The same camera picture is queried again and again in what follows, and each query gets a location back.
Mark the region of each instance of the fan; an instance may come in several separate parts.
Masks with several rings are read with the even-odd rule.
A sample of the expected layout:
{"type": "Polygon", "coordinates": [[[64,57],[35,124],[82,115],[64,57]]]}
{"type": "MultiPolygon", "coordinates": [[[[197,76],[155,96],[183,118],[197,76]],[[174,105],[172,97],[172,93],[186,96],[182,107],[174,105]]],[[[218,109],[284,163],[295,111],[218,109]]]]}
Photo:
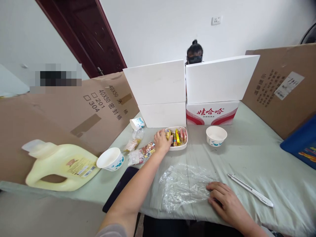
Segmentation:
{"type": "Polygon", "coordinates": [[[303,38],[301,39],[300,44],[306,43],[316,43],[316,22],[308,29],[303,38]]]}

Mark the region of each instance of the person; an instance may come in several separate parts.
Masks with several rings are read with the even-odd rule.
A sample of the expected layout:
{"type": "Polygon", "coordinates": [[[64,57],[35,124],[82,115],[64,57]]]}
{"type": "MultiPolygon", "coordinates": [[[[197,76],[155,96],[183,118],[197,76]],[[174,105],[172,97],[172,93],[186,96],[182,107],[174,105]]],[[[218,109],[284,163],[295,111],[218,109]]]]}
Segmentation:
{"type": "Polygon", "coordinates": [[[192,45],[187,50],[187,62],[186,64],[194,64],[202,62],[203,58],[203,48],[198,41],[195,39],[192,45]]]}
{"type": "MultiPolygon", "coordinates": [[[[169,140],[166,139],[164,129],[155,134],[155,153],[117,197],[107,212],[96,237],[134,236],[139,209],[172,141],[172,137],[169,140]]],[[[211,191],[208,199],[210,205],[224,221],[235,228],[219,225],[224,229],[231,228],[235,231],[231,231],[230,233],[234,234],[229,234],[229,236],[236,236],[236,234],[253,237],[267,236],[265,231],[252,220],[230,187],[220,182],[211,182],[206,188],[211,191]]],[[[188,236],[187,228],[185,220],[159,220],[145,216],[143,236],[188,236]]]]}

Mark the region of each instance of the electrical outlet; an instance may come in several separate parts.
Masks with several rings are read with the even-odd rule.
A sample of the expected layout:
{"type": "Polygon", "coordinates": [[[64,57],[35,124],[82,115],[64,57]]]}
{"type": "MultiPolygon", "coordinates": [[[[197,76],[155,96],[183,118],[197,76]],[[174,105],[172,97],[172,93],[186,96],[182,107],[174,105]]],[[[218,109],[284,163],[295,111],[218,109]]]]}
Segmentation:
{"type": "Polygon", "coordinates": [[[212,17],[212,25],[218,25],[222,22],[222,16],[212,17]]]}

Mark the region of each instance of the hand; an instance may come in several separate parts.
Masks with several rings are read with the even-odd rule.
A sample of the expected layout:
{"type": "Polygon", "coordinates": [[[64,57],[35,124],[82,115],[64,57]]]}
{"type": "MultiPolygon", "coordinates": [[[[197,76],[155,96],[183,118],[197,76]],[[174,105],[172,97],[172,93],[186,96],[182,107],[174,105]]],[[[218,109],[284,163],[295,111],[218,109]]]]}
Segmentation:
{"type": "Polygon", "coordinates": [[[247,213],[230,187],[220,182],[211,182],[206,188],[212,190],[208,202],[224,221],[239,230],[243,235],[251,235],[253,232],[260,232],[260,230],[257,229],[259,226],[247,213]]]}
{"type": "Polygon", "coordinates": [[[165,130],[161,129],[154,136],[155,152],[161,152],[165,155],[169,151],[172,142],[173,135],[169,137],[169,140],[167,140],[165,130]]]}

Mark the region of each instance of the cardboard box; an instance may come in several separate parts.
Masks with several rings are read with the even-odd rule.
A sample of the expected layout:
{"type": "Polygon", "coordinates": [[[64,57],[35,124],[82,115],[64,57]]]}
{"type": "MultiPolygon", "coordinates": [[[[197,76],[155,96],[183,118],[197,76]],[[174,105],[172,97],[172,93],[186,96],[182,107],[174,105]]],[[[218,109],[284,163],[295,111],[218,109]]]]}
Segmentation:
{"type": "Polygon", "coordinates": [[[260,59],[242,102],[286,139],[316,112],[316,44],[246,54],[260,59]]]}
{"type": "Polygon", "coordinates": [[[187,65],[188,104],[241,100],[259,57],[238,56],[187,65]]]}
{"type": "Polygon", "coordinates": [[[139,105],[139,110],[149,128],[185,127],[185,102],[139,105]]]}
{"type": "Polygon", "coordinates": [[[237,112],[239,100],[187,104],[187,124],[231,125],[237,112]]]}
{"type": "Polygon", "coordinates": [[[0,180],[25,184],[35,158],[21,147],[31,140],[75,144],[99,155],[139,111],[123,72],[46,91],[53,93],[0,100],[0,180]]]}
{"type": "Polygon", "coordinates": [[[138,105],[185,102],[184,60],[123,69],[138,105]]]}

